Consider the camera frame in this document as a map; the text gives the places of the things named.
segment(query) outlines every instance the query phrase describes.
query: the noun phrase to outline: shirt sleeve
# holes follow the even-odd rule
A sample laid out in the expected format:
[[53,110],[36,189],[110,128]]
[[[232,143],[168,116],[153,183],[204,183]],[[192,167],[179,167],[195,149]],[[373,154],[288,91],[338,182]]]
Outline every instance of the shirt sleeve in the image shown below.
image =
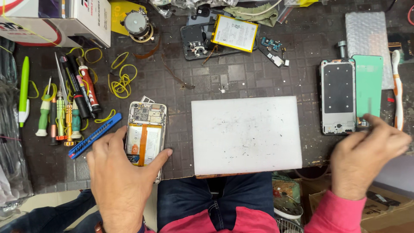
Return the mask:
[[319,203],[305,233],[360,233],[362,210],[366,197],[352,201],[328,190]]

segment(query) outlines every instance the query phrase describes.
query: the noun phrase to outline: bubble wrap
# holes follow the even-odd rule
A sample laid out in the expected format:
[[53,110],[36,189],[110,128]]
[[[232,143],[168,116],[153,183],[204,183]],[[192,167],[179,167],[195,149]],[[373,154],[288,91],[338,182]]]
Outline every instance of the bubble wrap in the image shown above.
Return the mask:
[[348,56],[376,55],[384,58],[382,89],[394,89],[384,12],[347,13]]

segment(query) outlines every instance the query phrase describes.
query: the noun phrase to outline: red cable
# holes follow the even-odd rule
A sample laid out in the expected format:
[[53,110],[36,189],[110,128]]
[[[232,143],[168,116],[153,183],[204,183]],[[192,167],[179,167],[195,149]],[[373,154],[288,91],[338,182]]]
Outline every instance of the red cable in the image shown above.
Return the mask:
[[411,24],[411,25],[414,25],[414,23],[411,21],[411,19],[410,19],[410,14],[411,14],[411,11],[413,10],[413,8],[414,8],[414,5],[410,8],[410,10],[408,11],[408,16],[407,16],[407,18],[408,18],[408,22]]

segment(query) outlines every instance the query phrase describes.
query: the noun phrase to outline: white box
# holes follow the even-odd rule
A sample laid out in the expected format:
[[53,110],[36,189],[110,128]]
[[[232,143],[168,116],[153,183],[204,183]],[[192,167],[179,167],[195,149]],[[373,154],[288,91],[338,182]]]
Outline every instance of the white box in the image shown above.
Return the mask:
[[101,48],[111,46],[111,5],[107,0],[61,0],[59,5],[53,5],[49,0],[5,2],[5,17],[0,17],[0,36],[18,44]]

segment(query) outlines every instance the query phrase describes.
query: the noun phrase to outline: phone battery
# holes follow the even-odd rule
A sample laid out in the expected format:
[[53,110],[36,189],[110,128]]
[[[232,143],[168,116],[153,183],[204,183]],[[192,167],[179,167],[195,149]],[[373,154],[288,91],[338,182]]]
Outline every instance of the phone battery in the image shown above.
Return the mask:
[[129,161],[133,165],[138,165],[138,160],[140,158],[140,149],[141,149],[141,136],[142,130],[147,131],[147,140],[143,144],[145,146],[145,159],[144,166],[148,165],[160,152],[160,143],[161,143],[161,126],[157,125],[142,125],[133,126],[130,125],[127,137],[127,150],[126,154]]

